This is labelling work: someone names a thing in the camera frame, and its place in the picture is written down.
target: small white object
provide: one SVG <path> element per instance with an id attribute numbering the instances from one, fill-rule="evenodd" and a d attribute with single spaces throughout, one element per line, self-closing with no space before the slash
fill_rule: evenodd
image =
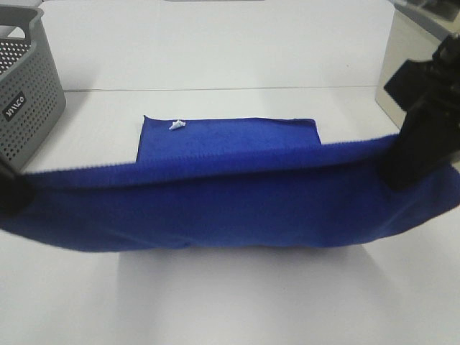
<path id="1" fill-rule="evenodd" d="M 170 131 L 174 131 L 175 129 L 184 127 L 185 125 L 186 125 L 186 123 L 181 121 L 181 120 L 174 121 L 172 123 L 172 126 L 170 127 Z"/>

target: plastic basket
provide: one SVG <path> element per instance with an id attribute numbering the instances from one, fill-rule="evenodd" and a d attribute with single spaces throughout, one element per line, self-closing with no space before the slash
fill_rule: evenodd
<path id="1" fill-rule="evenodd" d="M 0 159 L 20 169 L 65 108 L 65 97 L 42 25 L 43 11 L 0 6 L 0 25 L 24 38 L 0 37 Z"/>

